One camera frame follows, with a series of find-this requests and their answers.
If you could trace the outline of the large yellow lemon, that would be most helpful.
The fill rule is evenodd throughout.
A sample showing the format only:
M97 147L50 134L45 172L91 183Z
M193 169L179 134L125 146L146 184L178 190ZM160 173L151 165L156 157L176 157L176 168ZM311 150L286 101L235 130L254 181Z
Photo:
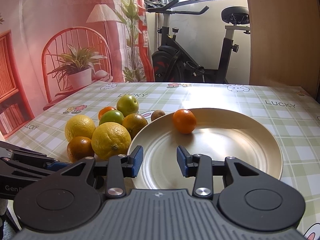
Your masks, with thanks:
M116 122L106 122L99 125L93 132L91 139L93 151L103 161L107 161L114 155L126 155L130 144L129 132Z

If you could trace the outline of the dark orange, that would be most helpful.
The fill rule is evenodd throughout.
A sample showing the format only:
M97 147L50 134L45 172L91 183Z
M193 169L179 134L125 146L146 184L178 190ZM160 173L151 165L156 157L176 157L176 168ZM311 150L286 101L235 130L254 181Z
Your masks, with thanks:
M67 145L67 155L72 163L85 157L94 157L91 139L88 137L74 137Z

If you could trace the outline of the bright orange tangerine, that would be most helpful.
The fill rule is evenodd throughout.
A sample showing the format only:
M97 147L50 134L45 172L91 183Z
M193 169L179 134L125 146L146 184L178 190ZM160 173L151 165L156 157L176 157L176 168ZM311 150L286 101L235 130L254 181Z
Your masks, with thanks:
M175 128L182 134L190 134L196 128L195 115L188 109L177 110L172 117Z

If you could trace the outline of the dark orange brownish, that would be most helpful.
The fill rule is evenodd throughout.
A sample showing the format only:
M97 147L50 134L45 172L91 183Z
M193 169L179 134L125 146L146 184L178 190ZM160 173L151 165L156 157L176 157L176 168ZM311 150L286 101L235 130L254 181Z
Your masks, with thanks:
M133 139L147 124L146 118L137 113L127 115L122 122L122 125L129 132L131 139Z

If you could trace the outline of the green apple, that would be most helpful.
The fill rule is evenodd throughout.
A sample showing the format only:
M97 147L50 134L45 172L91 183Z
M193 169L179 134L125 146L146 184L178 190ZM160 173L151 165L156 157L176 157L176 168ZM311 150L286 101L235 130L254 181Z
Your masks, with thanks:
M102 125L106 122L116 122L121 125L123 123L123 120L123 113L121 113L118 110L110 110L101 116L99 120L99 125Z

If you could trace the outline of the beige round plate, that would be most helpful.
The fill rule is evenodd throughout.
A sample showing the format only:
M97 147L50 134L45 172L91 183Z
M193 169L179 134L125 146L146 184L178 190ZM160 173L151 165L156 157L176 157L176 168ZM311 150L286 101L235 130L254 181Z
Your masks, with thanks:
M130 150L143 147L143 162L133 184L137 189L193 189L194 178L182 176L176 148L204 154L212 160L236 157L280 179L283 157L272 133L249 116L226 109L195 108L197 125L191 134L177 131L172 114L145 126L133 139Z

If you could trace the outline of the small orange tangerine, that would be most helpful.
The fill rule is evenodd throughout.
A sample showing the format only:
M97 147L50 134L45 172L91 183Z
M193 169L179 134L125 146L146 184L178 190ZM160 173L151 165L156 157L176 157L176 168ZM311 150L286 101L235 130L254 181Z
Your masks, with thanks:
M108 111L112 111L112 110L116 110L114 107L112 106L107 106L107 107L104 107L103 109L101 109L98 113L98 119L100 120L101 117Z

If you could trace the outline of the yellow-green apple far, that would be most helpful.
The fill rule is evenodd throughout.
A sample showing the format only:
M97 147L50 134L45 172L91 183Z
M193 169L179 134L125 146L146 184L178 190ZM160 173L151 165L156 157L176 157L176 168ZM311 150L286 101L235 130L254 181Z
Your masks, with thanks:
M125 94L118 100L117 110L120 111L124 117L132 113L137 114L139 110L139 103L134 96Z

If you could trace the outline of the red printed backdrop curtain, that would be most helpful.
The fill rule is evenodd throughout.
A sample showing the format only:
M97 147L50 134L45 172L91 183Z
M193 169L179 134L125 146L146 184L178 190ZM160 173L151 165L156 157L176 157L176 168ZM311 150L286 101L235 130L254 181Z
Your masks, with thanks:
M1 136L94 81L152 82L144 0L1 0Z

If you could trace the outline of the wooden panel door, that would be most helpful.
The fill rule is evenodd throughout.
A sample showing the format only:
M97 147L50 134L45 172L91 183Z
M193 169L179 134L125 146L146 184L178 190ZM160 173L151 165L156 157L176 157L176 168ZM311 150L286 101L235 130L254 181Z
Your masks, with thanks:
M247 0L251 24L249 83L319 87L319 1Z

